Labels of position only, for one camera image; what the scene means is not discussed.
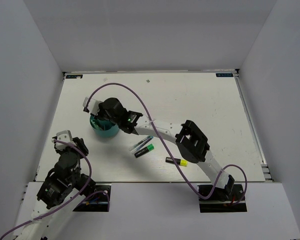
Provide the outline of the teal round desk organizer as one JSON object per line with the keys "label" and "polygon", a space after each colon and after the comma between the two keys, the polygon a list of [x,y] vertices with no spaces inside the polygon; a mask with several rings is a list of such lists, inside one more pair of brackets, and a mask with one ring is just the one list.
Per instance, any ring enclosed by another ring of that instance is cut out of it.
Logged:
{"label": "teal round desk organizer", "polygon": [[94,129],[92,126],[93,131],[95,134],[101,138],[111,138],[118,134],[119,127],[108,120],[99,120],[94,118],[94,116],[90,116],[90,119],[95,119],[95,123],[98,125],[98,129]]}

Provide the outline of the blue capped pen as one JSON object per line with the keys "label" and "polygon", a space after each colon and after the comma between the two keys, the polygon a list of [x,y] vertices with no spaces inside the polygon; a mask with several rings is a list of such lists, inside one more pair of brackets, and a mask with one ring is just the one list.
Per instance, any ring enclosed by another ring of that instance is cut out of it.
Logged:
{"label": "blue capped pen", "polygon": [[135,149],[133,149],[131,152],[135,153],[137,151],[139,151],[141,148],[143,148],[148,142],[150,142],[154,137],[152,136],[150,139],[148,139],[146,142],[142,143],[141,145],[139,145],[138,147],[136,147]]}

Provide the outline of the green black highlighter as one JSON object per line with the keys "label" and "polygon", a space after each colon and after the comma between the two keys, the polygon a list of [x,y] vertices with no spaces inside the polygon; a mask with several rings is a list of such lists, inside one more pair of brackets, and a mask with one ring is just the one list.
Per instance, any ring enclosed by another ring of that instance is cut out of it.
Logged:
{"label": "green black highlighter", "polygon": [[148,146],[146,146],[146,147],[142,148],[141,150],[137,151],[137,152],[134,154],[134,156],[135,156],[136,158],[139,158],[139,157],[141,157],[141,156],[147,154],[148,152],[151,152],[152,150],[154,150],[154,148],[155,148],[155,147],[154,147],[153,144],[149,144]]}

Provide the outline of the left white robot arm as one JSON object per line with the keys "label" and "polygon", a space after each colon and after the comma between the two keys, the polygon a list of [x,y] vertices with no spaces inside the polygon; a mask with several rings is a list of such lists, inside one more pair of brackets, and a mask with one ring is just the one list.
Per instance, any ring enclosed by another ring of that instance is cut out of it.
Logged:
{"label": "left white robot arm", "polygon": [[52,141],[58,161],[36,195],[32,222],[24,226],[18,240],[55,240],[77,205],[95,196],[96,183],[91,174],[81,172],[81,159],[89,154],[84,140],[63,130]]}

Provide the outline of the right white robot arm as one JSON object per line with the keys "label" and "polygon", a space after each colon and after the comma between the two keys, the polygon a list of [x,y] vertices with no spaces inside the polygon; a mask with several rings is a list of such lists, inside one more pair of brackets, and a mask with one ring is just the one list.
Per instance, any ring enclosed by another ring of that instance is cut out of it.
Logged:
{"label": "right white robot arm", "polygon": [[150,121],[140,112],[127,110],[114,97],[105,101],[91,99],[87,109],[97,120],[109,121],[127,134],[162,137],[176,144],[183,159],[198,165],[215,185],[216,195],[227,200],[234,193],[234,178],[215,160],[208,138],[191,120],[182,124]]}

